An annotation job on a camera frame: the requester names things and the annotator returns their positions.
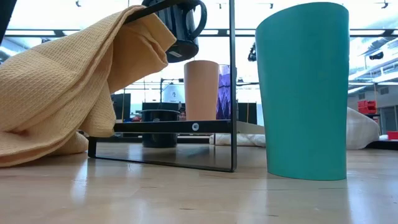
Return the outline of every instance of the black pot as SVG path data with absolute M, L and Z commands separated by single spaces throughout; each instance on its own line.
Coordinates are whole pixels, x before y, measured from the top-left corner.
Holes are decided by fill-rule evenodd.
M 176 121 L 178 114 L 180 112 L 172 110 L 144 110 L 142 111 L 142 121 Z M 142 144 L 144 147 L 175 147 L 177 134 L 143 134 Z
M 175 2 L 175 0 L 144 0 L 142 5 L 149 7 L 162 1 L 166 1 L 170 5 Z M 196 6 L 201 8 L 201 18 L 198 27 L 195 28 L 193 10 Z M 156 15 L 177 38 L 173 46 L 166 51 L 167 61 L 175 63 L 193 58 L 199 51 L 197 37 L 207 22 L 205 4 L 200 0 L 187 0 L 156 12 Z

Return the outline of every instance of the waffle-weave towel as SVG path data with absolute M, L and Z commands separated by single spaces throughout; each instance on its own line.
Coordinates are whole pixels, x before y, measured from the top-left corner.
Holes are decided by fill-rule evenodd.
M 0 167 L 87 150 L 113 134 L 110 94 L 167 66 L 175 37 L 155 15 L 124 24 L 133 6 L 0 66 Z

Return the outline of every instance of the red box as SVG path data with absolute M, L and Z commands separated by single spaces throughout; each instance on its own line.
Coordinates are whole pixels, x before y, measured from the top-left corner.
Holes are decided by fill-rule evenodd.
M 359 108 L 368 108 L 368 107 L 372 107 L 375 108 L 376 107 L 376 101 L 374 100 L 363 100 L 363 101 L 359 101 L 358 102 L 358 109 Z
M 388 140 L 398 140 L 398 131 L 388 131 Z
M 358 108 L 358 111 L 362 114 L 375 114 L 376 109 L 370 109 L 370 108 Z

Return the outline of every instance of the black frame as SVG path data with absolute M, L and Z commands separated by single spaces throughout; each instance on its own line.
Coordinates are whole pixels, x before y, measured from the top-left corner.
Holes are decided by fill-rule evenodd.
M 185 0 L 174 0 L 174 4 L 178 4 Z M 157 3 L 151 7 L 147 7 L 139 12 L 131 15 L 127 22 L 134 21 L 141 17 L 152 14 L 166 8 L 165 1 Z M 230 66 L 230 82 L 231 82 L 231 120 L 218 121 L 164 121 L 164 122 L 141 122 L 141 123 L 117 123 L 114 126 L 115 132 L 120 133 L 229 133 L 231 135 L 231 162 L 229 168 L 199 166 L 191 164 L 177 164 L 174 162 L 160 161 L 138 161 L 129 159 L 117 159 L 113 157 L 98 156 L 96 153 L 96 144 L 98 141 L 107 141 L 107 139 L 99 139 L 89 137 L 88 156 L 95 159 L 109 159 L 115 161 L 139 162 L 145 164 L 155 164 L 163 166 L 185 167 L 221 172 L 234 172 L 237 166 L 237 142 L 236 142 L 236 65 L 235 65 L 235 20 L 234 20 L 234 0 L 229 0 L 229 29 L 231 30 L 229 37 L 229 66 Z

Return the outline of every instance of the teal cup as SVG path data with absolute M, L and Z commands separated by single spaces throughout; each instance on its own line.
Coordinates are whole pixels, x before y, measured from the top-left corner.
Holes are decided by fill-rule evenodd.
M 347 9 L 316 2 L 271 15 L 256 29 L 256 55 L 268 172 L 345 179 Z

